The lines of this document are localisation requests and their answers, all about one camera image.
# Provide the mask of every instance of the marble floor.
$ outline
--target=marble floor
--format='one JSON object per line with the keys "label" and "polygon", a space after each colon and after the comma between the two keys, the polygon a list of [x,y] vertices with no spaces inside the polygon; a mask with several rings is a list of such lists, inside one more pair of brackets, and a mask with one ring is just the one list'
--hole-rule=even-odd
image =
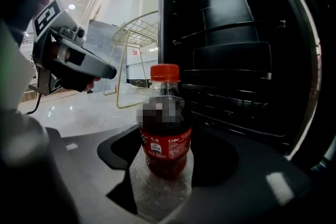
{"label": "marble floor", "polygon": [[[127,105],[145,100],[151,90],[138,90],[135,94],[121,95],[120,103]],[[97,133],[136,124],[136,109],[116,107],[116,94],[102,92],[65,92],[41,99],[39,108],[31,116],[43,126],[57,129],[62,137]],[[35,108],[37,100],[20,103],[18,109],[27,113]]]}

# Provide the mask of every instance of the cable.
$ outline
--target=cable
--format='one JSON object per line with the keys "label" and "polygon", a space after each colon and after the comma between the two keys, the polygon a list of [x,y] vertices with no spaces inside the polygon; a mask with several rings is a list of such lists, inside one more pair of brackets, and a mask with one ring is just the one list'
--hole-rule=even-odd
{"label": "cable", "polygon": [[27,112],[27,113],[26,113],[27,115],[33,114],[33,113],[37,110],[38,105],[40,104],[40,101],[41,101],[41,96],[42,96],[42,94],[39,94],[39,96],[38,96],[38,98],[37,98],[37,103],[36,103],[36,107],[35,107],[35,109],[34,109],[33,111],[29,111],[29,112]]}

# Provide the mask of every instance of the coca-cola bottle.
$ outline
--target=coca-cola bottle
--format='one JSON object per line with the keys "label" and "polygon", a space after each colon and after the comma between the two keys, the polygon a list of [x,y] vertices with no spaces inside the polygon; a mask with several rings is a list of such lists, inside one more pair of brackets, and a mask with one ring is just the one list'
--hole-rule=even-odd
{"label": "coca-cola bottle", "polygon": [[146,163],[156,175],[171,179],[185,167],[190,147],[192,115],[177,84],[179,66],[151,67],[152,96],[137,111]]}

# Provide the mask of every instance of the metal chair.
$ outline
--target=metal chair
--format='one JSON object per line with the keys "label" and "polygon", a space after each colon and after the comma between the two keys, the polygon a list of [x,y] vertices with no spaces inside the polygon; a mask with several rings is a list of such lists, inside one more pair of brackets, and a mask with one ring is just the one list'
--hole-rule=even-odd
{"label": "metal chair", "polygon": [[143,69],[143,73],[145,76],[145,81],[146,81],[146,87],[142,87],[142,88],[137,88],[137,90],[139,89],[147,89],[148,88],[148,82],[147,82],[147,78],[146,78],[146,73],[145,73],[145,68],[143,66],[143,61],[142,61],[142,56],[141,56],[141,51],[140,49],[156,43],[158,43],[158,22],[155,22],[154,24],[149,24],[144,22],[143,20],[141,20],[141,18],[147,16],[147,15],[151,15],[157,13],[156,11],[141,15],[127,23],[123,23],[118,29],[117,31],[114,33],[112,39],[113,39],[113,48],[112,48],[112,53],[111,53],[111,57],[109,60],[109,63],[111,63],[111,59],[112,59],[112,55],[113,55],[113,51],[114,51],[114,47],[116,45],[119,46],[124,46],[123,52],[122,52],[122,56],[121,56],[121,62],[120,62],[120,68],[119,68],[119,76],[118,76],[118,87],[117,87],[117,91],[116,92],[111,92],[111,93],[105,93],[105,87],[106,87],[106,79],[104,81],[104,88],[103,88],[103,94],[104,95],[109,95],[109,94],[117,94],[117,101],[116,101],[116,105],[117,108],[119,109],[123,109],[123,108],[129,108],[131,106],[134,105],[138,105],[141,103],[136,103],[136,104],[131,104],[131,105],[124,105],[124,106],[120,106],[119,105],[119,89],[120,89],[120,80],[121,80],[121,70],[122,70],[122,65],[123,65],[123,61],[124,61],[124,57],[125,57],[125,52],[126,52],[126,47],[131,47],[131,48],[136,48],[139,50],[139,55],[140,55],[140,59],[141,59],[141,64],[142,64],[142,69]]}

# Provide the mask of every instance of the red bottle cap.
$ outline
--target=red bottle cap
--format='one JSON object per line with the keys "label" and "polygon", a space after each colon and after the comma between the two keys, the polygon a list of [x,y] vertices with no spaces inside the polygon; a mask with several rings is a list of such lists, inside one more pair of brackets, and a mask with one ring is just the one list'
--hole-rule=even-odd
{"label": "red bottle cap", "polygon": [[179,66],[171,63],[161,63],[151,66],[151,81],[179,82]]}

